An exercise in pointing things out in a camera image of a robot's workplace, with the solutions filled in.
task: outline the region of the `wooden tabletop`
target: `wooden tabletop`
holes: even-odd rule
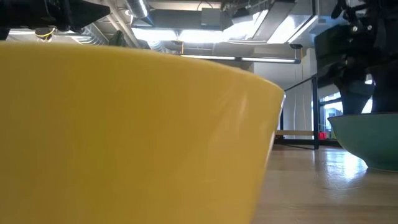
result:
[[[274,146],[252,224],[396,224],[398,173],[343,149]]]

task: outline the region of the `yellow bowl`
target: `yellow bowl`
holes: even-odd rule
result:
[[[0,44],[0,223],[248,224],[283,91],[145,50]]]

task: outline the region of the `red object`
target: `red object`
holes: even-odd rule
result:
[[[326,133],[319,132],[318,136],[319,136],[319,140],[325,140],[326,139]]]

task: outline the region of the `teal bowl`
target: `teal bowl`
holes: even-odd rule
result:
[[[398,172],[398,113],[328,118],[338,142],[368,167]]]

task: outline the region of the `bowl rim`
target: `bowl rim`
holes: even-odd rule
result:
[[[342,118],[342,117],[349,117],[349,116],[372,116],[372,115],[384,115],[384,114],[398,114],[398,112],[387,112],[387,113],[364,113],[364,114],[346,114],[346,115],[339,115],[334,117],[329,117],[328,120],[334,118]]]

